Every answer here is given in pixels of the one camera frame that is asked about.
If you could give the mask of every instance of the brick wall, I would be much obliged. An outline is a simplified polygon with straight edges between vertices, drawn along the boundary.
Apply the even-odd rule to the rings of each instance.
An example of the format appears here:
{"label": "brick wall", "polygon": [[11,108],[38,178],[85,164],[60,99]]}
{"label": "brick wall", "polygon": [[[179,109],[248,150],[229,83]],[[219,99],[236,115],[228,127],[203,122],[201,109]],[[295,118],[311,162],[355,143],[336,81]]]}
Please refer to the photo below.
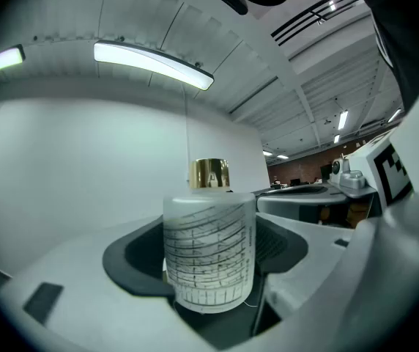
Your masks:
{"label": "brick wall", "polygon": [[269,166],[268,176],[270,177],[270,183],[273,183],[275,176],[282,184],[289,185],[291,179],[300,179],[301,182],[312,183],[315,177],[322,177],[322,174],[320,173],[321,166],[332,163],[335,159],[340,158],[341,154],[347,155],[353,153],[359,148],[356,147],[357,142],[363,146],[363,141],[366,141],[367,143],[384,131],[386,130],[377,131],[369,136],[355,139],[347,144],[341,144],[337,147],[322,151],[321,153],[296,159],[295,161]]}

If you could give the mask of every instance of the gold cap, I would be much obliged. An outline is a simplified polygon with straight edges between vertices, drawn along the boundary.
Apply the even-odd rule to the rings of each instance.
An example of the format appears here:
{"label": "gold cap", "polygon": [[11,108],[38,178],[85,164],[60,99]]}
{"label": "gold cap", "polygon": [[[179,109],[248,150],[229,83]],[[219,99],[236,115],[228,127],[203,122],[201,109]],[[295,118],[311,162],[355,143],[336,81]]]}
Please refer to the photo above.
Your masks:
{"label": "gold cap", "polygon": [[224,159],[198,159],[190,164],[190,187],[228,188],[229,165]]}

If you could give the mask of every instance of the ceiling light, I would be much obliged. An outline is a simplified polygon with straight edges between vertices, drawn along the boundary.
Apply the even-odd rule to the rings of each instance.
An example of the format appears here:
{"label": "ceiling light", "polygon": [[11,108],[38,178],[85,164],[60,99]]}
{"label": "ceiling light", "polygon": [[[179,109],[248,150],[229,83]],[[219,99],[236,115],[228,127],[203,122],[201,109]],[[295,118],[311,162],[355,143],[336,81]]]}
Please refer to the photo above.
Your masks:
{"label": "ceiling light", "polygon": [[20,64],[25,58],[22,45],[8,48],[6,51],[0,52],[0,69]]}
{"label": "ceiling light", "polygon": [[338,124],[338,130],[344,128],[344,125],[346,124],[346,118],[348,117],[348,111],[342,112],[340,115],[340,123]]}
{"label": "ceiling light", "polygon": [[396,118],[396,116],[401,112],[401,109],[397,109],[395,111],[395,114],[392,115],[392,117],[388,120],[388,122],[391,122],[393,119]]}
{"label": "ceiling light", "polygon": [[137,45],[99,40],[94,44],[94,58],[98,62],[111,62],[151,70],[202,90],[208,90],[215,81],[211,74],[187,62]]}

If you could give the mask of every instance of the white wall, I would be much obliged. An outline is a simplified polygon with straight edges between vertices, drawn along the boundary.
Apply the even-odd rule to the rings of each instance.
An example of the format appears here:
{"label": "white wall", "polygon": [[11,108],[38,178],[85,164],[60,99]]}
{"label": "white wall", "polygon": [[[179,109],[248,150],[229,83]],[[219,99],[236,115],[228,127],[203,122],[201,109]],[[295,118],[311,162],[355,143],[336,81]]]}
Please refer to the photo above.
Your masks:
{"label": "white wall", "polygon": [[191,100],[186,121],[181,95],[52,79],[10,85],[0,100],[0,269],[11,275],[62,241],[160,215],[163,196],[186,194],[187,132],[191,160],[229,160],[234,191],[269,186],[257,132]]}

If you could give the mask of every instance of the white ceiling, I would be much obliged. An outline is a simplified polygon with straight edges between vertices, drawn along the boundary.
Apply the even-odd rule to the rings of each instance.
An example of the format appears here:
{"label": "white ceiling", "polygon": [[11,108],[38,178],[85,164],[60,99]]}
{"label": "white ceiling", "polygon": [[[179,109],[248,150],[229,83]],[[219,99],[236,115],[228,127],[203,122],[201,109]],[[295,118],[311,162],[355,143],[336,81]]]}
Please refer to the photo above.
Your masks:
{"label": "white ceiling", "polygon": [[[289,61],[263,23],[265,17],[276,21],[276,14],[283,20],[285,7],[276,9],[257,21],[241,18],[219,0],[15,0],[0,18],[0,51],[20,43],[26,61],[0,71],[0,87],[22,78],[85,76],[181,92],[172,78],[94,61],[97,39],[123,36],[126,43],[202,63],[215,83],[206,92],[185,85],[189,98],[252,125],[267,150],[290,158],[330,144],[344,109],[349,117],[341,135],[347,136],[388,118],[400,105],[395,79],[379,56],[364,11],[356,20],[345,13],[316,28],[316,35],[326,37]],[[365,29],[353,32],[362,36],[327,42],[355,21]]]}

